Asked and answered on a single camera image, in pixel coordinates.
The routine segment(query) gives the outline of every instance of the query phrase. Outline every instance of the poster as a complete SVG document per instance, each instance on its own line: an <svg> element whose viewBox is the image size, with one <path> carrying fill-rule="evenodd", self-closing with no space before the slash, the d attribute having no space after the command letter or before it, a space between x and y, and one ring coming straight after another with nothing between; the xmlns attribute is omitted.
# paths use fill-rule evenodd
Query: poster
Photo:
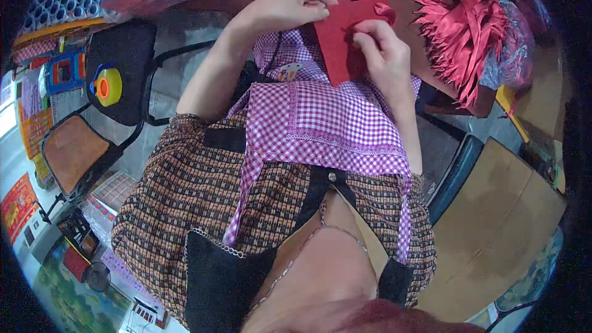
<svg viewBox="0 0 592 333"><path fill-rule="evenodd" d="M33 291L59 331L66 333L116 333L131 301L109 286L95 292L80 283L64 266L66 250L71 246L61 238L43 261Z"/></svg>
<svg viewBox="0 0 592 333"><path fill-rule="evenodd" d="M36 200L37 195L29 181L29 174L26 173L12 186L0 203L2 224L6 227L10 245L14 244L27 221L38 210L39 205L33 204Z"/></svg>

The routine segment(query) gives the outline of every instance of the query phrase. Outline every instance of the right hand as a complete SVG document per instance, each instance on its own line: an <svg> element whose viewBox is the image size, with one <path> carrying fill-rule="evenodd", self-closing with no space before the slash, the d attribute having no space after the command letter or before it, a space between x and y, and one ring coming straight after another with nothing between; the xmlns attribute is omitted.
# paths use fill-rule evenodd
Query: right hand
<svg viewBox="0 0 592 333"><path fill-rule="evenodd" d="M366 57L368 72L391 108L395 120L415 115L411 89L411 50L383 20L354 26L354 44Z"/></svg>

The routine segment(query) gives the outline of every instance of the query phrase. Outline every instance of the sticker on apron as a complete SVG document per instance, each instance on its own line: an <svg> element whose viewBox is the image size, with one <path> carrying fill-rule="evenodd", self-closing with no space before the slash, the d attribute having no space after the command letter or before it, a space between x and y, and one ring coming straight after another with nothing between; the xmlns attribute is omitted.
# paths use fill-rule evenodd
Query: sticker on apron
<svg viewBox="0 0 592 333"><path fill-rule="evenodd" d="M279 68L279 75L277 79L279 81L292 81L296 77L296 73L302 68L302 64L298 62L283 65Z"/></svg>

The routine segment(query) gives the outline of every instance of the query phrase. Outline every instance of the red envelope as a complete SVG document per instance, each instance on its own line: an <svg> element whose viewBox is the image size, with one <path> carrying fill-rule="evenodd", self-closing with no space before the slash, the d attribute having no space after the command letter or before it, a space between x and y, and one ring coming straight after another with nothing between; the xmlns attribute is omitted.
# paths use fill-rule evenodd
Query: red envelope
<svg viewBox="0 0 592 333"><path fill-rule="evenodd" d="M339 4L329 7L328 18L314 23L331 85L359 80L366 75L366 58L360 49L353 46L353 26L367 19L386 21L385 16L376 14L374 4L388 2L339 0Z"/></svg>

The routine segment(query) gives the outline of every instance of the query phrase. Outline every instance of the red banner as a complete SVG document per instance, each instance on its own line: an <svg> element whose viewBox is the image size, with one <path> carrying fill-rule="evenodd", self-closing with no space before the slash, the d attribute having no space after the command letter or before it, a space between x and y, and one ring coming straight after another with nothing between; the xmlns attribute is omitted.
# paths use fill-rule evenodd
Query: red banner
<svg viewBox="0 0 592 333"><path fill-rule="evenodd" d="M11 188L0 204L2 211L2 225L6 227L10 244L14 244L17 236L23 230L27 221L39 208L33 204L37 195L29 181L29 174L24 174Z"/></svg>

